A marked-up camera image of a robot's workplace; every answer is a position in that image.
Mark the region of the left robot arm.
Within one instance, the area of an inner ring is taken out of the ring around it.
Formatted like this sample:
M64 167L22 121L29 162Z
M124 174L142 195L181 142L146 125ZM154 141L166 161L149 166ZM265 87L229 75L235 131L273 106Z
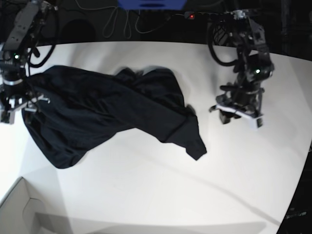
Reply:
M218 26L224 29L236 47L237 59L231 62L221 61L213 48ZM223 124L230 123L233 118L244 118L253 128L260 128L263 125L261 109L265 92L261 83L274 71L263 27L250 18L248 9L226 12L208 26L207 45L214 61L224 67L233 67L237 75L233 83L220 86L224 93L215 98L216 104L209 108L209 112L219 111Z

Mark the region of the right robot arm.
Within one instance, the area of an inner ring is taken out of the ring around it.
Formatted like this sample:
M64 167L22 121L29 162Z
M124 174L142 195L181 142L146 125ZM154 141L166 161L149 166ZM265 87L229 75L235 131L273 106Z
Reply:
M31 56L40 57L37 49L42 35L42 29L46 21L52 15L55 20L55 35L51 42L51 48L46 57L38 64L31 63ZM58 40L59 14L58 7L49 0L31 0L16 16L16 21L6 42L0 50L0 113L8 115L16 111L9 101L10 99L22 99L24 104L38 100L38 96L25 87L26 70L28 68L42 67L52 55Z

